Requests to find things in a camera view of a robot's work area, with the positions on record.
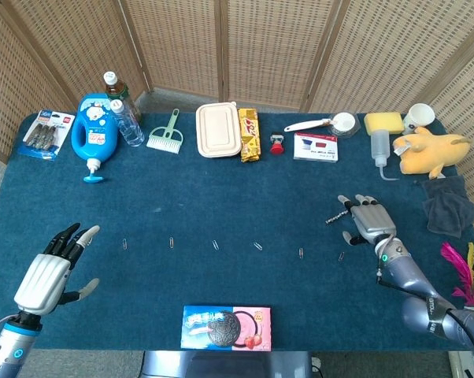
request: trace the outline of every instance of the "blue table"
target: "blue table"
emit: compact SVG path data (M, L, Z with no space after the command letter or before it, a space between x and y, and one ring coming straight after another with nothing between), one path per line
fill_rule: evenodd
M20 126L17 143L34 116ZM339 194L378 198L398 237L448 299L458 282L440 246L449 241L465 252L473 228L461 239L428 232L420 186L427 176L401 175L399 159L392 156L386 175L400 180L382 181L364 130L339 140L336 164L294 161L292 134L286 135L285 154L268 152L271 132L325 116L259 114L264 152L258 162L241 163L239 157L200 156L194 114L182 113L176 126L185 137L179 155L146 145L132 148L120 138L116 153L98 171L106 181L95 185L82 181L87 168L69 140L55 162L14 151L0 190L0 317L16 311L13 296L34 256L58 231L80 221L102 230L68 290L94 277L101 284L84 301L44 317L38 347L178 350L186 304L271 306L275 350L457 347L406 329L403 296L375 284L372 248L349 247L341 237L343 230L355 231L352 220L330 226L324 221L343 210ZM145 134L168 119L146 114ZM431 129L443 132L438 121ZM454 168L444 172L456 174Z

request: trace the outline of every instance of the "dark towel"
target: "dark towel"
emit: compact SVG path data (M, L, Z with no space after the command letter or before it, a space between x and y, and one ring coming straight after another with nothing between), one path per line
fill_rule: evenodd
M428 230L437 234L461 237L474 221L474 204L465 190L463 176L450 176L423 182L428 200L423 202Z

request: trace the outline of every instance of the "oreo package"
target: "oreo package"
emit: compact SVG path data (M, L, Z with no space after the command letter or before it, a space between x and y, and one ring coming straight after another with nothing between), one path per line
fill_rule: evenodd
M185 306L181 330L184 349L269 352L269 307Z

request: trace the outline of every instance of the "cup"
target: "cup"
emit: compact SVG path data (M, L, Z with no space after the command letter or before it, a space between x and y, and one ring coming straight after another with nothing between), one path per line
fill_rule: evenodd
M403 120L403 135L411 134L420 126L428 126L435 120L435 112L426 104L415 104L409 109L409 112Z

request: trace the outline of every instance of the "plastic bottle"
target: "plastic bottle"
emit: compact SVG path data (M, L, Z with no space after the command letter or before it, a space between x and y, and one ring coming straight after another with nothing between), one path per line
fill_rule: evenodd
M128 86L121 80L118 80L117 74L113 71L108 71L104 74L104 81L106 82L106 94L109 100L121 100L126 106L130 108L134 118L140 122L141 112L135 106L134 101L128 93Z
M117 124L106 94L87 94L78 106L71 134L74 152L87 162L90 169L90 175L83 178L84 182L98 183L104 180L94 174L117 148L117 139Z
M371 135L372 158L376 161L376 167L379 167L380 177L386 181L394 181L397 179L389 179L384 176L383 167L387 165L387 158L390 155L389 147L389 131L375 130Z
M111 101L111 110L118 129L130 146L137 147L144 142L144 134L131 110L120 100Z

